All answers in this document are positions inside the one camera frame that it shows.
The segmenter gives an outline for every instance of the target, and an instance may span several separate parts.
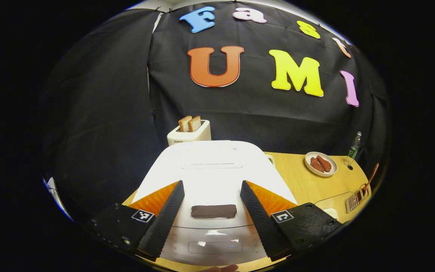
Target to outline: water bottle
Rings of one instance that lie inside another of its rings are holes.
[[[355,157],[357,156],[357,152],[359,151],[361,136],[362,136],[362,132],[358,131],[357,136],[353,141],[352,147],[350,147],[349,154],[347,155],[347,158],[345,158],[344,163],[347,167],[352,164],[352,162],[355,160]]]

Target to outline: toast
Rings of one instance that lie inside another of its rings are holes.
[[[311,167],[315,168],[316,170],[322,173],[325,172],[325,170],[323,169],[323,167],[321,167],[321,164],[318,162],[318,160],[315,157],[311,157],[310,165]]]
[[[189,125],[188,122],[192,119],[192,116],[186,116],[183,119],[179,120],[179,127],[181,129],[181,132],[188,132],[189,131]]]
[[[189,132],[197,131],[201,127],[201,116],[195,116],[188,122]]]
[[[320,155],[316,157],[316,160],[321,164],[325,172],[330,172],[330,170],[332,170],[332,165],[330,164],[330,162],[322,158]]]

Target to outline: foam letter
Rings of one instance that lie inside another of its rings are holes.
[[[351,73],[346,71],[340,71],[340,74],[342,74],[342,76],[344,77],[345,84],[347,85],[347,104],[358,107],[359,101],[357,100],[357,94],[355,92],[355,86],[353,84],[354,77]]]
[[[236,19],[252,20],[253,22],[264,24],[267,21],[264,19],[264,14],[261,11],[248,8],[237,8],[237,12],[233,13]]]
[[[296,21],[300,26],[300,30],[303,31],[308,36],[312,36],[313,38],[320,38],[320,34],[316,32],[316,29],[311,25],[302,21]]]
[[[343,45],[343,43],[338,40],[337,38],[332,38],[332,40],[336,41],[338,47],[340,48],[340,50],[342,50],[342,52],[349,58],[351,59],[352,56],[345,50],[345,45]]]
[[[212,48],[195,48],[188,51],[190,56],[190,77],[198,85],[204,87],[223,87],[233,84],[239,76],[239,55],[244,48],[239,46],[225,46],[221,51],[226,53],[226,72],[215,76],[209,72],[209,56],[214,52]]]
[[[213,7],[203,7],[202,9],[195,10],[179,18],[179,20],[186,20],[192,26],[192,33],[197,33],[201,30],[208,29],[216,24],[215,22],[208,22],[204,19],[213,20],[214,14],[210,11],[215,10]]]
[[[310,57],[304,57],[302,64],[298,66],[290,54],[285,51],[270,50],[269,53],[275,57],[276,61],[276,80],[271,82],[273,88],[289,90],[292,85],[288,83],[288,74],[293,86],[295,86],[295,90],[300,91],[305,79],[307,79],[307,85],[304,87],[305,93],[319,97],[323,96],[318,74],[318,67],[320,66],[318,61]]]

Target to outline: white wall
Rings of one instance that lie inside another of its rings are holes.
[[[137,5],[134,5],[133,7],[130,7],[129,9],[156,9],[160,6],[159,11],[162,12],[168,12],[169,8],[172,9],[178,9],[181,7],[185,7],[188,5],[194,5],[202,2],[222,2],[223,0],[145,0]],[[251,2],[251,3],[257,3],[261,5],[267,5],[270,7],[274,7],[280,10],[284,10],[286,12],[290,12],[292,14],[298,15],[300,17],[303,17],[311,22],[314,22],[315,24],[319,24],[323,29],[326,29],[330,31],[331,33],[335,34],[338,38],[345,41],[349,45],[352,43],[345,39],[342,35],[340,35],[338,32],[333,30],[330,26],[325,24],[320,19],[314,17],[311,14],[306,13],[305,11],[301,10],[299,7],[296,7],[295,5],[292,5],[288,2],[285,2],[283,0],[243,0],[243,2]]]

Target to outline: orange letter u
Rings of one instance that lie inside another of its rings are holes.
[[[239,55],[245,51],[240,46],[225,46],[221,48],[226,53],[226,72],[216,76],[209,72],[209,56],[214,53],[213,48],[195,48],[188,51],[190,56],[190,77],[198,85],[204,87],[224,87],[238,79]]]

